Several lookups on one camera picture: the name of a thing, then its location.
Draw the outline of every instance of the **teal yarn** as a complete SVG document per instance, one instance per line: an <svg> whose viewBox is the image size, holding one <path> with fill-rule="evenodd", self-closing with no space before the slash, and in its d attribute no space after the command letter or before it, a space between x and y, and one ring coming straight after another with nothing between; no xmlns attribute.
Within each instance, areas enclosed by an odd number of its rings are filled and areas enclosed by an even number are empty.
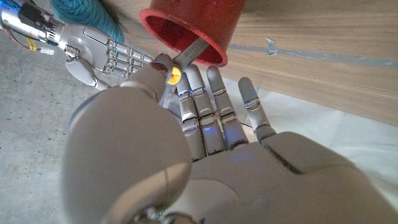
<svg viewBox="0 0 398 224"><path fill-rule="evenodd" d="M93 26L124 43L122 30L98 0L51 0L51 5L61 20Z"/></svg>

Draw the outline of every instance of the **tape strip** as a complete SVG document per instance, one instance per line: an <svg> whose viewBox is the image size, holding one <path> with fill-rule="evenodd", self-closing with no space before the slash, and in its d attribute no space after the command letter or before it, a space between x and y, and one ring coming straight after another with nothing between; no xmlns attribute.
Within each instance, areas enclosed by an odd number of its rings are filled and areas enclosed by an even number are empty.
<svg viewBox="0 0 398 224"><path fill-rule="evenodd" d="M379 68L393 68L398 69L398 60L383 59L383 58L372 58L372 57L359 57L355 55L340 55L340 54L326 54L319 52L307 52L303 50L285 50L277 49L275 41L266 37L268 47L255 47L247 45L229 45L229 49L234 50L247 50L252 52L266 53L268 56L273 55L286 55L292 57L316 59L316 60L327 60L331 62L350 63L354 65L365 65Z"/></svg>

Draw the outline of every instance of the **yellow button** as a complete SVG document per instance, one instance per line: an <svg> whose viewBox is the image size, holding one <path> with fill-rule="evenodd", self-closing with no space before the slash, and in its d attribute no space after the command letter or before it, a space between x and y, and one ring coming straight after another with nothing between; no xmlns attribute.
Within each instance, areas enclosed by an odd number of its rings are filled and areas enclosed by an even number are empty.
<svg viewBox="0 0 398 224"><path fill-rule="evenodd" d="M170 80L167 82L170 85L175 85L181 80L181 71L177 67L173 67L172 70L172 77Z"/></svg>

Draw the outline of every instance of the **robotic hand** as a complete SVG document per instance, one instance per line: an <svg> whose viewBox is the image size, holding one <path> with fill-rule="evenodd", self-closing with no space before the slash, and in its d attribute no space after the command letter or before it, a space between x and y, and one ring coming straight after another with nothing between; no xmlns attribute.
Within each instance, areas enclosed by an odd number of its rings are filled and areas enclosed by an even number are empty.
<svg viewBox="0 0 398 224"><path fill-rule="evenodd" d="M258 142L248 143L215 67L207 77L220 117L190 65L177 85L181 128L157 104L175 64L160 55L77 109L63 157L65 220L398 223L352 163L298 134L276 134L248 78L239 89Z"/></svg>
<svg viewBox="0 0 398 224"><path fill-rule="evenodd" d="M62 23L30 1L0 1L0 28L13 39L12 30L26 37L58 46L67 55L68 71L84 84L99 90L109 87L95 71L128 78L152 59L90 26ZM46 52L49 49L36 49Z"/></svg>

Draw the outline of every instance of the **robotic finger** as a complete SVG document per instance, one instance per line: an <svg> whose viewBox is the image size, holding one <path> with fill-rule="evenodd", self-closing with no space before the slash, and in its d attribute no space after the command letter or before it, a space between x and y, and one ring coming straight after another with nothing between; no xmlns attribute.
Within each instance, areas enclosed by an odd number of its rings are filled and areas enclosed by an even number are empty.
<svg viewBox="0 0 398 224"><path fill-rule="evenodd" d="M227 148L233 150L240 144L247 144L248 138L244 134L236 116L231 100L226 92L220 71L215 66L207 69L207 79L213 92L216 106L223 126Z"/></svg>
<svg viewBox="0 0 398 224"><path fill-rule="evenodd" d="M182 131L187 139L192 161L198 161L206 157L206 149L203 143L203 136L199 125L198 112L191 94L191 87L187 75L182 74L177 84L177 91L180 98L180 109L182 119Z"/></svg>
<svg viewBox="0 0 398 224"><path fill-rule="evenodd" d="M275 130L270 126L266 113L261 106L261 102L251 80L243 77L238 83L241 96L248 112L250 122L257 141L262 142L265 138L276 134Z"/></svg>
<svg viewBox="0 0 398 224"><path fill-rule="evenodd" d="M224 138L198 67L196 65L189 65L185 69L185 74L187 75L192 90L192 97L198 112L199 125L207 155L225 151Z"/></svg>

